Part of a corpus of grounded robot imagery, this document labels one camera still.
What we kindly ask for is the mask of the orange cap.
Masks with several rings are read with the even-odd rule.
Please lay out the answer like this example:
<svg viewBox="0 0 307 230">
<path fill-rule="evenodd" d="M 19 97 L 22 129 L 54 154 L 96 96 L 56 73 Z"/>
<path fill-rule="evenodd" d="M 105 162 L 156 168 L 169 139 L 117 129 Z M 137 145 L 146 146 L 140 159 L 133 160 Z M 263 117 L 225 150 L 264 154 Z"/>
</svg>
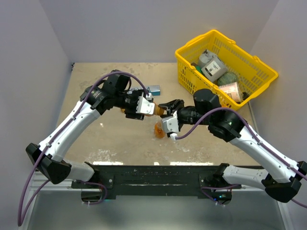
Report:
<svg viewBox="0 0 307 230">
<path fill-rule="evenodd" d="M 159 116 L 163 116 L 165 114 L 166 114 L 165 110 L 162 108 L 159 108 Z"/>
</svg>

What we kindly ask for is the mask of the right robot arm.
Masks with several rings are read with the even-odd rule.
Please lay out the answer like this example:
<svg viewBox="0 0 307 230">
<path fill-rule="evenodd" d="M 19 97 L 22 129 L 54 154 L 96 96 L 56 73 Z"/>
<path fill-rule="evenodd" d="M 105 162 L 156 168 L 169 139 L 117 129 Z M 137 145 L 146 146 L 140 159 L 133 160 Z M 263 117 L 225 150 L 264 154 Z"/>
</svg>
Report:
<svg viewBox="0 0 307 230">
<path fill-rule="evenodd" d="M 215 137 L 243 150 L 262 168 L 252 169 L 222 163 L 205 179 L 204 189 L 230 189 L 247 185 L 264 190 L 271 198 L 287 203 L 301 188 L 307 178 L 307 164 L 292 160 L 265 141 L 242 116 L 222 107 L 211 90 L 197 90 L 194 105 L 185 106 L 183 100 L 159 104 L 166 111 L 162 115 L 162 130 L 172 140 L 186 138 L 198 125 L 205 125 Z"/>
</svg>

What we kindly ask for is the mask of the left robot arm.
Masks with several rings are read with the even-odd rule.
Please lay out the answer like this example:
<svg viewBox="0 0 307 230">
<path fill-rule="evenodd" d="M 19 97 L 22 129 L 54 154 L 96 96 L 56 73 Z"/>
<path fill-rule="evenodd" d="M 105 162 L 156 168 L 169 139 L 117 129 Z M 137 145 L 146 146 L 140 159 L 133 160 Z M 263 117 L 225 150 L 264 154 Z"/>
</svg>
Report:
<svg viewBox="0 0 307 230">
<path fill-rule="evenodd" d="M 131 80 L 141 85 L 132 91 Z M 126 118 L 143 120 L 151 113 L 152 94 L 130 73 L 113 70 L 86 88 L 79 101 L 62 123 L 38 144 L 30 143 L 25 151 L 34 165 L 49 182 L 59 184 L 66 179 L 82 181 L 87 187 L 99 184 L 99 176 L 87 163 L 65 159 L 71 145 L 87 127 L 107 110 L 123 109 Z"/>
</svg>

